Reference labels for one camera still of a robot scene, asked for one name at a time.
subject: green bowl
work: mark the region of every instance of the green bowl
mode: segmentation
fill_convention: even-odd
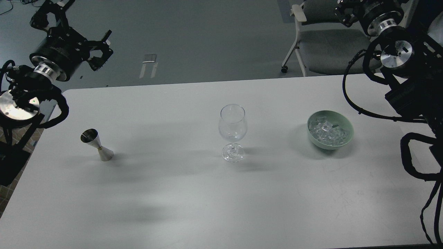
[[[348,131],[349,134],[346,137],[346,139],[342,145],[324,144],[312,136],[311,132],[309,132],[309,127],[308,127],[309,121],[311,121],[311,120],[315,121],[319,117],[326,117],[326,119],[329,122],[331,122],[332,124],[338,124],[340,127],[342,127],[343,129]],[[307,120],[306,130],[307,130],[309,140],[313,144],[315,144],[316,146],[318,146],[322,149],[325,149],[325,150],[336,150],[340,147],[343,147],[343,146],[347,145],[352,140],[352,138],[354,136],[354,128],[352,127],[351,122],[349,122],[349,120],[345,116],[343,116],[339,113],[336,113],[334,111],[318,111],[318,112],[312,114]]]

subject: gray chair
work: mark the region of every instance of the gray chair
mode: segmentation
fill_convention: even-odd
[[[281,71],[286,73],[290,56],[295,52],[303,76],[307,69],[318,74],[344,74],[348,62],[361,49],[370,44],[369,37],[362,31],[343,26],[340,29],[300,30],[300,26],[315,23],[339,23],[334,13],[336,0],[306,0],[301,5],[294,4],[291,15],[295,17],[295,41],[292,44]],[[371,60],[370,69],[380,67],[379,61]],[[356,63],[350,74],[363,73],[361,63]]]

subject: white table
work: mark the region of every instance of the white table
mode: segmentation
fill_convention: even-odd
[[[399,125],[358,115],[342,96],[341,81],[68,90],[69,117],[43,133],[0,220],[0,249],[427,243],[419,215],[433,183],[404,171]],[[364,75],[349,76],[350,96],[372,111],[393,114],[387,91]],[[222,159],[227,142],[218,134],[220,109],[230,103],[242,105],[248,120],[240,141],[247,155],[234,164]],[[306,120],[323,109],[353,123],[346,147],[326,152],[308,141]],[[111,161],[101,162],[80,141],[89,128],[115,152]],[[431,233],[433,209],[425,216]]]

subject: chair leg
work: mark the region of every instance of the chair leg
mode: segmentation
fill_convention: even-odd
[[[294,41],[294,43],[292,44],[291,48],[289,49],[288,54],[284,58],[283,63],[281,64],[282,68],[286,67],[286,63],[288,62],[289,58],[291,57],[291,55],[294,52],[296,47],[297,47],[297,40]]]
[[[306,67],[302,61],[302,57],[298,49],[295,50],[295,55],[297,56],[297,60],[299,61],[300,69],[302,70],[303,77],[306,77]]]

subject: metal jigger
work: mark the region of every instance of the metal jigger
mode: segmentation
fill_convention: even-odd
[[[96,129],[85,130],[80,136],[80,140],[82,140],[82,142],[85,144],[89,144],[92,147],[97,148],[100,159],[104,162],[111,160],[112,156],[114,156],[114,152],[112,150],[101,145]]]

